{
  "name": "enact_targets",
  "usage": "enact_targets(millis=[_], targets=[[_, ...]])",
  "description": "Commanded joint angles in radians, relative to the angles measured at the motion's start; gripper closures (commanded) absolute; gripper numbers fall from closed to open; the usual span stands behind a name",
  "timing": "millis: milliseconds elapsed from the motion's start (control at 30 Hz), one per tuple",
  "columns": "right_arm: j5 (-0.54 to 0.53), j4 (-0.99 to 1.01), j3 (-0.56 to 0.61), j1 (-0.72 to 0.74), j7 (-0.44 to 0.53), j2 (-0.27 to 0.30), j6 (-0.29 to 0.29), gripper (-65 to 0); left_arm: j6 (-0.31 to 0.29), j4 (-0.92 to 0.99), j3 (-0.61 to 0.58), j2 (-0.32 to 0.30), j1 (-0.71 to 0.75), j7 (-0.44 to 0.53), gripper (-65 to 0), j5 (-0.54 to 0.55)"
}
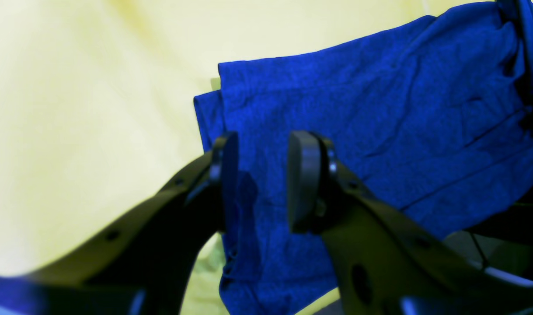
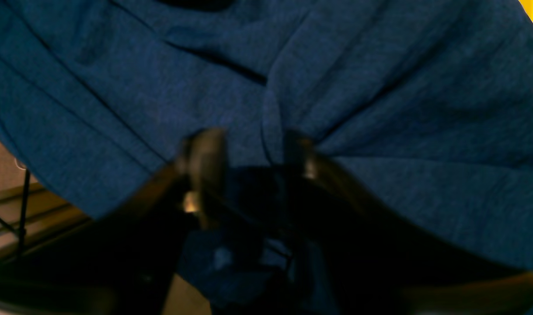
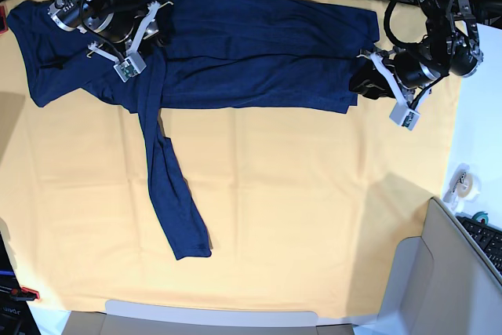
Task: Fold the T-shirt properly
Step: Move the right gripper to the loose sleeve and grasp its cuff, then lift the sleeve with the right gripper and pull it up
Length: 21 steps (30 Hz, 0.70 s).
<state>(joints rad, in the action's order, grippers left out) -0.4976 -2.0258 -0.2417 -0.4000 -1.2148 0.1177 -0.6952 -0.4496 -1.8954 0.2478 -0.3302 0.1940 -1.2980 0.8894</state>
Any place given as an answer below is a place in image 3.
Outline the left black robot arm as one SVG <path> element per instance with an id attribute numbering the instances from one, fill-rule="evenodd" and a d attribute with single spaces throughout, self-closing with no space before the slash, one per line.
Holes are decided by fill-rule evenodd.
<path id="1" fill-rule="evenodd" d="M 364 66 L 352 77 L 349 89 L 371 100 L 402 98 L 417 110 L 433 86 L 448 75 L 473 75 L 483 61 L 477 22 L 469 0 L 417 0 L 426 16 L 426 34 L 419 42 L 404 42 L 391 29 L 398 0 L 384 13 L 384 32 L 391 50 L 363 50 Z"/>

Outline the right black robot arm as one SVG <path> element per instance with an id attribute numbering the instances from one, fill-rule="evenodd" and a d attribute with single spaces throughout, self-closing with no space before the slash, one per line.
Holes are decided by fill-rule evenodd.
<path id="1" fill-rule="evenodd" d="M 170 0 L 52 0 L 51 20 L 64 31 L 91 36 L 89 54 L 103 53 L 121 63 L 150 42 L 167 43 L 156 15 Z"/>

